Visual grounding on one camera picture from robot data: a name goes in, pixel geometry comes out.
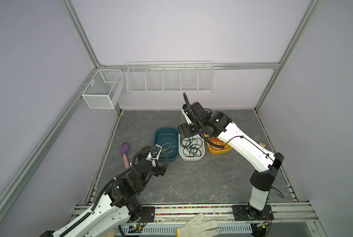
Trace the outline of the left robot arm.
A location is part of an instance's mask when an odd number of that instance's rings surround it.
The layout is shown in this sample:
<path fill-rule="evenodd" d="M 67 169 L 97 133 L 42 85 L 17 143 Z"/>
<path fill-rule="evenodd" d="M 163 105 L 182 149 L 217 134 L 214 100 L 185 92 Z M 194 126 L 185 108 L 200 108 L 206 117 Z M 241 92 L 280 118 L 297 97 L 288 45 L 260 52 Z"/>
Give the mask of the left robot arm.
<path fill-rule="evenodd" d="M 43 237 L 102 237 L 110 230 L 129 221 L 138 221 L 143 208 L 140 195 L 151 177 L 164 175 L 168 166 L 158 160 L 160 145 L 140 149 L 129 169 L 110 180 L 95 198 L 95 202 L 73 221 L 56 231 L 45 231 Z"/>

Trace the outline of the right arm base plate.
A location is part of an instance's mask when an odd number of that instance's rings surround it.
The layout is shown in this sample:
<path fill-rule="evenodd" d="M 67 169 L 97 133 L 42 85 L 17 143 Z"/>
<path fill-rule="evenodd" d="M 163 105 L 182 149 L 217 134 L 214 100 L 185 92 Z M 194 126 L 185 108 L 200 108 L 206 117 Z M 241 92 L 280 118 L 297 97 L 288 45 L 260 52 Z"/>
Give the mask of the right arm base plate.
<path fill-rule="evenodd" d="M 249 204 L 238 204 L 232 206 L 235 221 L 272 221 L 274 216 L 271 206 L 266 204 L 263 210 L 257 210 Z"/>

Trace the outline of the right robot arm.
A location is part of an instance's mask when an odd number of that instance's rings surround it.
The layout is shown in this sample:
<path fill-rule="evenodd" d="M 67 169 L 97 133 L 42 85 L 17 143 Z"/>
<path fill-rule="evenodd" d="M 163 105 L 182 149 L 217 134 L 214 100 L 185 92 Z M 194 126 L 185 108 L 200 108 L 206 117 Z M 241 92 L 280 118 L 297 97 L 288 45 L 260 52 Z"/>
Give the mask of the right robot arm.
<path fill-rule="evenodd" d="M 243 156 L 255 169 L 250 183 L 251 197 L 246 211 L 251 220 L 271 219 L 271 207 L 267 204 L 270 190 L 284 161 L 281 153 L 273 153 L 246 135 L 225 113 L 208 112 L 200 103 L 190 103 L 187 94 L 183 94 L 185 104 L 182 113 L 186 123 L 178 126 L 182 139 L 199 135 L 206 143 L 223 149 L 231 146 Z M 216 145 L 209 139 L 218 138 L 224 145 Z"/>

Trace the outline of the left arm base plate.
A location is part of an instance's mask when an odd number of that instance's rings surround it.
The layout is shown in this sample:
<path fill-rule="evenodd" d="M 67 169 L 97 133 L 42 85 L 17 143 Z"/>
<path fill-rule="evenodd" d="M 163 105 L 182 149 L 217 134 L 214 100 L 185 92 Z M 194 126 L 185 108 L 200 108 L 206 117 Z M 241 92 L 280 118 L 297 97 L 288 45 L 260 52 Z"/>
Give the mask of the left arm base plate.
<path fill-rule="evenodd" d="M 128 223 L 153 223 L 155 219 L 155 207 L 154 206 L 143 206 L 142 210 L 132 215 Z"/>

